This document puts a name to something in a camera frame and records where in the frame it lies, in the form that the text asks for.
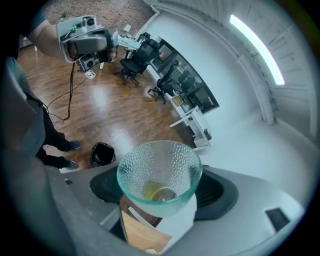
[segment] window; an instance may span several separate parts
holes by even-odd
[[[219,107],[219,104],[209,87],[189,64],[189,62],[168,42],[160,41],[160,55],[153,59],[151,66],[163,77],[173,64],[177,64],[171,73],[168,83],[173,93],[183,99],[181,105],[184,112],[198,106],[202,113]]]

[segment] fluorescent light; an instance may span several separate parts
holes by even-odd
[[[268,48],[260,40],[260,38],[246,24],[244,24],[240,19],[238,19],[233,14],[231,15],[230,23],[234,25],[238,30],[240,30],[254,45],[254,47],[258,50],[258,52],[261,54],[262,58],[264,59],[265,63],[269,67],[275,83],[278,86],[284,85],[285,80],[280,72],[280,69],[275,59],[272,57]]]

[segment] black trash bag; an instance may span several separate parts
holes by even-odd
[[[98,142],[92,147],[90,162],[93,167],[105,166],[116,161],[115,149],[107,143]]]

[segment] textured glass bowl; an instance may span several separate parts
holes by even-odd
[[[175,141],[153,141],[126,154],[117,168],[117,181],[141,210],[156,217],[180,211],[196,191],[202,175],[198,155]]]

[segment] person's arm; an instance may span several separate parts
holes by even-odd
[[[27,38],[42,53],[54,58],[63,58],[57,38],[56,26],[51,25],[47,19],[28,34]]]
[[[20,29],[21,34],[27,37],[42,53],[54,58],[63,59],[63,54],[59,47],[56,25],[49,23],[43,9],[40,9]],[[74,45],[70,45],[67,51],[73,58],[77,57],[77,50]]]

